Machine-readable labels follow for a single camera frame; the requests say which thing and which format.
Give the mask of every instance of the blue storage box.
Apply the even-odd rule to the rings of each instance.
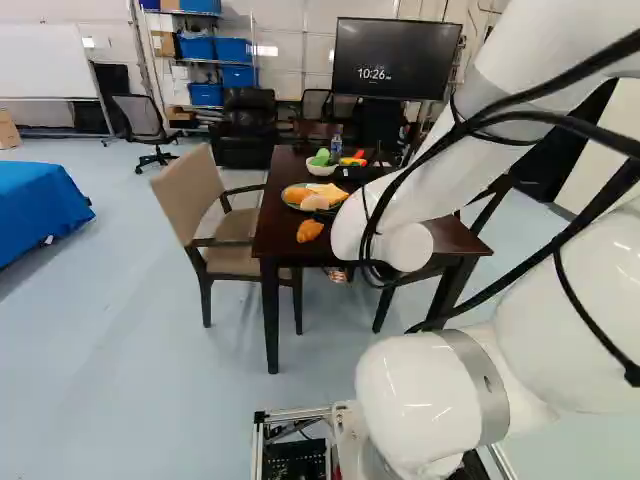
[[[220,67],[222,70],[222,84],[224,88],[233,87],[257,87],[258,83],[253,83],[253,68],[236,67],[224,65]],[[258,70],[256,69],[256,80],[258,79]]]
[[[213,83],[190,83],[191,105],[222,106],[222,86]]]
[[[218,60],[251,63],[251,42],[244,38],[216,37]]]
[[[180,8],[185,12],[222,13],[220,0],[180,0]]]
[[[160,10],[160,0],[140,0],[140,6],[145,10]]]
[[[178,36],[182,58],[197,58],[200,60],[215,60],[213,37],[203,36],[189,38]]]

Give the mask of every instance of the chair backrest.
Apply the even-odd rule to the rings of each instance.
[[[276,110],[276,92],[272,88],[234,87],[224,90],[224,110]]]
[[[308,88],[302,94],[301,116],[305,120],[321,120],[331,90]]]
[[[347,119],[353,116],[353,109],[358,103],[358,97],[353,95],[333,94],[331,100],[332,114],[334,118]]]
[[[124,116],[127,118],[127,135],[135,137],[161,137],[166,135],[162,126],[162,116],[147,95],[113,95]]]
[[[225,89],[224,112],[225,119],[235,133],[262,131],[275,122],[275,91],[260,88]]]
[[[185,247],[193,240],[204,214],[224,192],[206,143],[173,160],[151,179],[151,188]]]

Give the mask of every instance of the monitor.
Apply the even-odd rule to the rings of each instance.
[[[338,18],[335,93],[401,100],[441,100],[462,25]]]

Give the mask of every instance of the gray floor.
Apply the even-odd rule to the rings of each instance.
[[[352,398],[364,349],[426,313],[435,279],[401,289],[374,336],[377,292],[307,271],[305,335],[295,335],[291,293],[282,289],[281,374],[268,375],[257,285],[214,284],[214,328],[202,328],[195,275],[148,186],[158,168],[133,174],[136,157],[148,152],[125,142],[103,148],[96,140],[30,140],[0,152],[2,160],[64,165],[97,214],[72,237],[0,272],[2,479],[248,478],[255,410]],[[258,183],[264,172],[223,177],[234,187]],[[234,205],[257,201],[245,194]],[[463,212],[465,221],[478,208]],[[211,214],[211,221],[219,216]],[[496,254],[480,262],[465,296],[564,224],[511,193],[482,235]],[[451,325],[487,320],[494,304]],[[505,448],[522,479],[637,476],[633,421],[638,425],[637,418],[571,416]],[[598,465],[567,476],[585,455],[598,457]]]

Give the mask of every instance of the bowl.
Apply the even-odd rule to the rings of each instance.
[[[311,162],[316,157],[307,158],[307,170],[311,175],[315,175],[317,177],[327,177],[335,172],[338,165],[330,165],[328,167],[317,167],[316,165],[311,165]]]

